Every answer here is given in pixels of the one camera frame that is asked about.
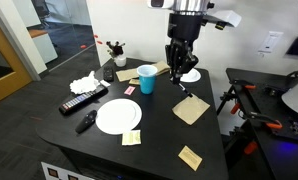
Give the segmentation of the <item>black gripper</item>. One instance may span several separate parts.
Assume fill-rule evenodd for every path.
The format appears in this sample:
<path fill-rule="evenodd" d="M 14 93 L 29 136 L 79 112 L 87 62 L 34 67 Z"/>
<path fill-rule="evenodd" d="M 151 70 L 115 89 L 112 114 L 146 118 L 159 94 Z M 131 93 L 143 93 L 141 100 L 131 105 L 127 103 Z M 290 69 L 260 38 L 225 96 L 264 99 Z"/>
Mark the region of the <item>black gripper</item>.
<path fill-rule="evenodd" d="M 167 35 L 171 41 L 165 49 L 173 84 L 179 84 L 181 77 L 199 62 L 192 51 L 193 42 L 199 37 L 201 22 L 202 17 L 197 15 L 171 13 L 169 16 Z"/>

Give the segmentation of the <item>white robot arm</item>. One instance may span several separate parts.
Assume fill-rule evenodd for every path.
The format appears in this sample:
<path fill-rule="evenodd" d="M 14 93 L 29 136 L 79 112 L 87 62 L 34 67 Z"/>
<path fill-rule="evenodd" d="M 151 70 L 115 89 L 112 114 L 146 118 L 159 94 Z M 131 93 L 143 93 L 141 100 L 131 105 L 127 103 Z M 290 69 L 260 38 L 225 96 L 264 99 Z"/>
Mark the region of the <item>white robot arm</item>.
<path fill-rule="evenodd" d="M 207 10 L 214 4 L 210 0 L 147 0 L 147 6 L 172 10 L 167 30 L 171 41 L 165 46 L 165 52 L 170 79 L 173 84 L 179 84 L 182 75 L 199 62 L 192 54 L 193 43 L 199 37 L 200 28 L 207 23 Z"/>

